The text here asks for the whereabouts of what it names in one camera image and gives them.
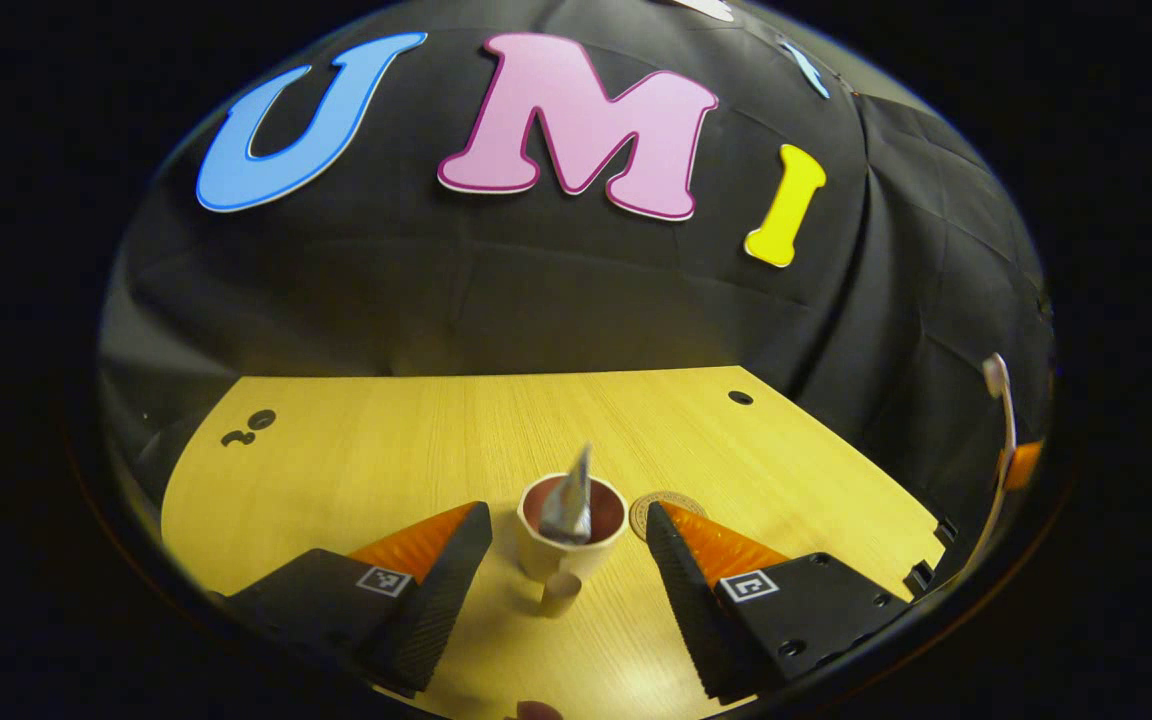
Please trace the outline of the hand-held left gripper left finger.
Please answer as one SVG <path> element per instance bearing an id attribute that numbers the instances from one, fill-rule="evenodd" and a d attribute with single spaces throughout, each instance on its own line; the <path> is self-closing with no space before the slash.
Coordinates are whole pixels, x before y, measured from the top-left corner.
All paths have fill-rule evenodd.
<path id="1" fill-rule="evenodd" d="M 227 611 L 308 660 L 419 694 L 492 541 L 488 505 L 463 503 L 351 553 L 308 550 L 227 596 Z"/>

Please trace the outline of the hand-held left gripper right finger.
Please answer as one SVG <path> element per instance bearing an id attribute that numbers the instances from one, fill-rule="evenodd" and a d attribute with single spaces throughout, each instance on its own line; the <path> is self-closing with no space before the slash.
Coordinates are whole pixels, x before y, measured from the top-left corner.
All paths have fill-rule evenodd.
<path id="1" fill-rule="evenodd" d="M 908 611 L 899 594 L 829 553 L 790 558 L 677 503 L 649 505 L 646 543 L 713 700 L 790 687 Z"/>

